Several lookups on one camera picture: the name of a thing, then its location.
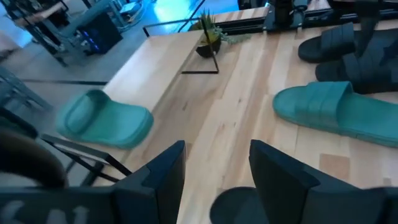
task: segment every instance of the green slide sandal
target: green slide sandal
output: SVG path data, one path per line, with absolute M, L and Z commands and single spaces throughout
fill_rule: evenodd
M 74 141 L 131 150 L 146 138 L 153 123 L 146 108 L 118 103 L 101 90 L 89 90 L 58 112 L 56 128 Z
M 376 144 L 398 147 L 398 105 L 353 92 L 350 82 L 312 82 L 280 91 L 281 118 Z

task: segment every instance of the wooden table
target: wooden table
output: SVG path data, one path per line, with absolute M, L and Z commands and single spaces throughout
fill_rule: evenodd
M 221 22 L 265 13 L 259 8 L 216 18 Z M 379 29 L 396 27 L 394 23 L 383 21 Z M 135 171 L 176 140 L 186 141 L 178 223 L 209 223 L 209 209 L 218 194 L 231 187 L 254 186 L 248 160 L 251 139 L 358 187 L 398 185 L 397 149 L 297 126 L 278 118 L 272 109 L 277 92 L 315 81 L 315 65 L 301 61 L 297 48 L 323 29 L 255 34 L 242 44 L 223 43 L 216 56 L 219 75 L 177 77 L 154 111 L 157 123 L 150 141 L 131 151 L 124 165 Z M 211 66 L 211 60 L 193 54 L 185 69 Z M 398 103 L 396 93 L 372 97 Z

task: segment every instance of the black metal display stand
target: black metal display stand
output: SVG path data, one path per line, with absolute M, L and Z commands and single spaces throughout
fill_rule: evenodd
M 352 9 L 319 9 L 306 11 L 308 0 L 275 0 L 269 6 L 267 16 L 238 21 L 218 22 L 216 26 L 228 35 L 261 32 L 282 32 L 298 28 L 337 26 L 347 22 L 359 22 L 359 17 Z M 380 5 L 380 20 L 398 19 L 398 2 L 383 1 Z

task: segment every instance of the computer tower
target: computer tower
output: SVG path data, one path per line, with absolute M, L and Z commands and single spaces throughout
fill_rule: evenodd
M 122 39 L 118 28 L 105 12 L 81 25 L 78 30 L 95 54 L 105 54 Z

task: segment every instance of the wooden tabletop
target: wooden tabletop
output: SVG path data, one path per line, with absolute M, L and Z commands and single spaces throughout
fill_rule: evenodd
M 151 36 L 119 69 L 104 91 L 120 103 L 154 111 L 195 51 L 202 30 Z
M 264 8 L 251 10 L 217 18 L 225 21 L 266 13 Z M 378 29 L 396 24 L 383 21 Z M 254 34 L 241 44 L 223 43 L 216 56 L 220 74 L 177 78 L 154 113 L 152 140 L 134 149 L 124 164 L 135 171 L 176 140 L 186 141 L 187 169 L 178 223 L 210 223 L 209 209 L 218 194 L 231 187 L 254 186 L 248 160 L 251 139 L 358 187 L 398 185 L 397 149 L 298 126 L 280 119 L 272 109 L 279 91 L 315 81 L 316 65 L 301 61 L 297 48 L 324 29 Z M 212 66 L 211 60 L 193 54 L 185 69 Z M 398 103 L 396 93 L 371 97 Z

